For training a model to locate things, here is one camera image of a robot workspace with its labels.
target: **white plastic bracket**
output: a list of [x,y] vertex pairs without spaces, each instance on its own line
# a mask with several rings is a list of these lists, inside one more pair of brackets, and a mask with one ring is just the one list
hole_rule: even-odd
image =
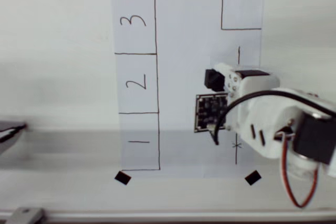
[[42,208],[20,207],[14,211],[5,224],[36,224],[43,220],[44,211]]

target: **screw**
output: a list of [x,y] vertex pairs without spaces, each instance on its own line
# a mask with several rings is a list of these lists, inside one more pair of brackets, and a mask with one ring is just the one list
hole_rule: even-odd
[[287,122],[287,126],[292,126],[293,124],[294,124],[294,119],[293,118],[289,119]]

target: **black tape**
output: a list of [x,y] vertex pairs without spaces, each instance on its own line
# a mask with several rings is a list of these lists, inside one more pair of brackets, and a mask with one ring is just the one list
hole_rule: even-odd
[[126,173],[123,173],[122,171],[119,171],[114,179],[123,183],[124,185],[127,185],[128,182],[131,180],[131,178],[132,177],[127,175]]
[[255,170],[250,175],[248,175],[245,180],[251,185],[261,179],[261,175]]

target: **handwritten number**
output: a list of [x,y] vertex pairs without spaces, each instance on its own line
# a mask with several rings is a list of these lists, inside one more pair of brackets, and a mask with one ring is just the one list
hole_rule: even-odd
[[126,87],[128,88],[128,83],[134,83],[134,84],[137,84],[139,85],[140,87],[142,87],[143,89],[146,89],[146,75],[144,74],[143,75],[143,85],[141,85],[140,83],[137,83],[135,81],[127,81],[126,82]]
[[143,22],[143,24],[144,24],[145,26],[147,26],[147,25],[146,25],[146,22],[143,20],[143,18],[140,17],[140,16],[138,16],[138,15],[132,15],[129,19],[126,18],[126,17],[121,17],[121,18],[120,18],[120,25],[122,25],[122,20],[123,20],[123,19],[126,19],[126,20],[128,21],[128,23],[130,23],[130,25],[132,25],[132,18],[139,18],[139,19],[141,19],[142,22]]

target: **robotic arm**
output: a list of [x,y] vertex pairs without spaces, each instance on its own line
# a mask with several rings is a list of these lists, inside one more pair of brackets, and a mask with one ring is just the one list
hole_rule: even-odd
[[[206,129],[215,144],[219,144],[218,131],[226,129],[239,134],[261,156],[281,158],[284,185],[297,207],[310,201],[319,164],[336,177],[336,104],[311,93],[279,88],[280,81],[272,73],[223,63],[206,70],[205,85],[225,94],[226,104],[218,106],[219,116],[213,121],[204,116],[196,120],[209,122]],[[198,102],[196,117],[200,114],[206,114],[206,109]],[[312,191],[302,204],[291,193],[287,172],[313,180]]]

